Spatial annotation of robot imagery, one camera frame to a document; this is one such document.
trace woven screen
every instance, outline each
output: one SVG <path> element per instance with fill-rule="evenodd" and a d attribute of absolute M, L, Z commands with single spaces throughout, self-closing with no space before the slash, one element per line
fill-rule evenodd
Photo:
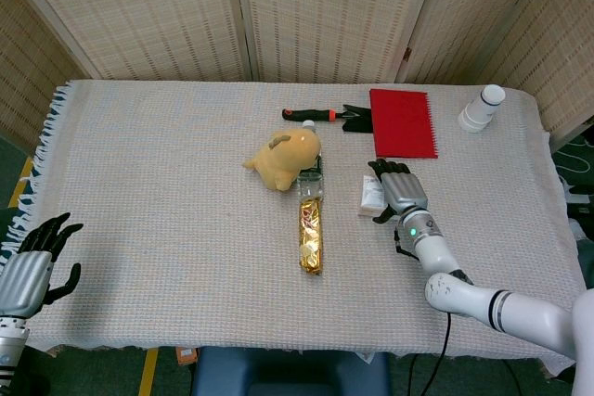
<path fill-rule="evenodd" d="M 0 133 L 32 153 L 56 86 L 83 73 L 26 0 L 0 0 Z"/>
<path fill-rule="evenodd" d="M 520 16 L 479 76 L 536 98 L 554 139 L 594 115 L 594 1 L 522 0 Z"/>
<path fill-rule="evenodd" d="M 413 33 L 408 83 L 464 83 L 464 71 L 516 0 L 425 0 Z"/>
<path fill-rule="evenodd" d="M 106 79 L 244 79 L 231 0 L 48 0 Z"/>
<path fill-rule="evenodd" d="M 249 0 L 260 78 L 393 82 L 420 1 Z"/>

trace plastic bottle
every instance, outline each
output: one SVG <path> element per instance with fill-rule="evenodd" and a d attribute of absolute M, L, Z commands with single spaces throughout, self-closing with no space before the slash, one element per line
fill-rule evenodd
<path fill-rule="evenodd" d="M 303 128 L 316 132 L 316 125 L 313 121 L 307 120 L 302 124 Z M 306 198 L 317 198 L 324 195 L 324 176 L 322 174 L 322 152 L 316 158 L 316 165 L 310 169 L 299 172 L 297 177 L 299 197 L 303 201 Z"/>
<path fill-rule="evenodd" d="M 491 122 L 493 114 L 504 99 L 505 90 L 498 85 L 489 84 L 458 115 L 460 127 L 471 133 L 482 131 Z"/>

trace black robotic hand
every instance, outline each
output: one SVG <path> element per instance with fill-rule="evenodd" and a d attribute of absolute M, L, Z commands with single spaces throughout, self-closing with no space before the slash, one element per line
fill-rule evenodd
<path fill-rule="evenodd" d="M 377 159 L 368 162 L 368 165 L 380 179 L 388 202 L 381 215 L 373 219 L 375 223 L 386 223 L 393 215 L 401 215 L 409 208 L 427 208 L 427 195 L 419 178 L 410 173 L 406 164 Z"/>
<path fill-rule="evenodd" d="M 21 243 L 19 252 L 10 257 L 0 274 L 0 317 L 29 318 L 44 304 L 50 305 L 74 291 L 81 277 L 80 263 L 72 266 L 64 286 L 49 289 L 54 262 L 66 240 L 83 227 L 71 224 L 58 232 L 69 217 L 69 213 L 64 213 L 32 230 Z"/>

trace stuffed toy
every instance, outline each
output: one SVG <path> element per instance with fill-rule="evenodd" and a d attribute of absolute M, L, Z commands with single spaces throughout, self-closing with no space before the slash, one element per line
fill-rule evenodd
<path fill-rule="evenodd" d="M 258 171 L 269 189 L 288 190 L 300 171 L 314 167 L 320 149 L 319 138 L 311 130 L 282 130 L 274 132 L 243 167 Z"/>

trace gold foil package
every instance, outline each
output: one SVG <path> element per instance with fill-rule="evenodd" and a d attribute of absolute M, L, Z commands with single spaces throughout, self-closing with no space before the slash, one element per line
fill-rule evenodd
<path fill-rule="evenodd" d="M 308 274 L 322 272 L 321 197 L 304 199 L 299 207 L 299 264 Z"/>

